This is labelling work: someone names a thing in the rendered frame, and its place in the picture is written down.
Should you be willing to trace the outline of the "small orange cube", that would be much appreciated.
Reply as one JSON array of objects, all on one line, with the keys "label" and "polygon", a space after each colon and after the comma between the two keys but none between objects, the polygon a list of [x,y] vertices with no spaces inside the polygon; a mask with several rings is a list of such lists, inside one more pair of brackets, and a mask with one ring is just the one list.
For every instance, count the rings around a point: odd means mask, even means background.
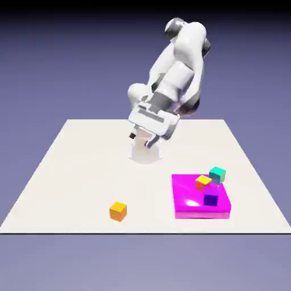
[{"label": "small orange cube", "polygon": [[115,202],[111,207],[110,207],[110,218],[121,222],[124,220],[124,218],[127,215],[127,205],[121,203],[121,202]]}]

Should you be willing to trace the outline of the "small purple cube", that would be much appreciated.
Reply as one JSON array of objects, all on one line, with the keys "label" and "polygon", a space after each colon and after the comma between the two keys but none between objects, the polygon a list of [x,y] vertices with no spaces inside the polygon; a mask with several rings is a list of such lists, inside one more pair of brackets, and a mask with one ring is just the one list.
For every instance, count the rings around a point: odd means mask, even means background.
[{"label": "small purple cube", "polygon": [[204,189],[203,204],[205,206],[217,206],[219,191],[216,186],[207,186]]}]

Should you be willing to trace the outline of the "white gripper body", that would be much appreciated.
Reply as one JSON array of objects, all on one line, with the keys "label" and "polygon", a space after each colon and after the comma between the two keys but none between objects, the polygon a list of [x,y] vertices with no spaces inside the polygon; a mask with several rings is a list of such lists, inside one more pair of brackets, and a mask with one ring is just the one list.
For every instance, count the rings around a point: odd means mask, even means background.
[{"label": "white gripper body", "polygon": [[172,137],[180,116],[164,111],[148,102],[138,102],[129,114],[128,121],[165,140]]}]

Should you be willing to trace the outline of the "small yellow cube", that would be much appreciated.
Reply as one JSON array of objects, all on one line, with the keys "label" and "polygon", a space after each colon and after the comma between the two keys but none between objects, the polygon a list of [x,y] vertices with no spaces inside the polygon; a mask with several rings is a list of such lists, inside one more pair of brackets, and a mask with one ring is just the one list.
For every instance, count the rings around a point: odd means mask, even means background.
[{"label": "small yellow cube", "polygon": [[195,181],[195,189],[200,192],[205,191],[205,187],[209,186],[212,182],[212,179],[210,177],[200,175],[196,178]]}]

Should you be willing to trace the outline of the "large magenta box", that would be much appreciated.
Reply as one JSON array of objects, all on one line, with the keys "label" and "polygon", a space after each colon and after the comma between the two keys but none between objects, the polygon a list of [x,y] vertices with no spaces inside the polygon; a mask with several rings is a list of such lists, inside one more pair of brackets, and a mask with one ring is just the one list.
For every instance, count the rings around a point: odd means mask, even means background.
[{"label": "large magenta box", "polygon": [[172,174],[172,194],[174,213],[177,219],[228,219],[231,202],[223,184],[211,182],[219,191],[217,206],[203,204],[204,192],[195,189],[196,178],[200,174]]}]

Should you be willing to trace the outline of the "small teal cube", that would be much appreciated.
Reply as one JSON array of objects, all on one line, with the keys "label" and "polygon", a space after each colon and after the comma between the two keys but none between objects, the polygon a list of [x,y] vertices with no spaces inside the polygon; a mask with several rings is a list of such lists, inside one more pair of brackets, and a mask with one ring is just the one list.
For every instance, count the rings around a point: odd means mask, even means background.
[{"label": "small teal cube", "polygon": [[219,167],[213,167],[209,171],[209,178],[212,180],[212,183],[220,185],[224,182],[226,177],[226,171]]}]

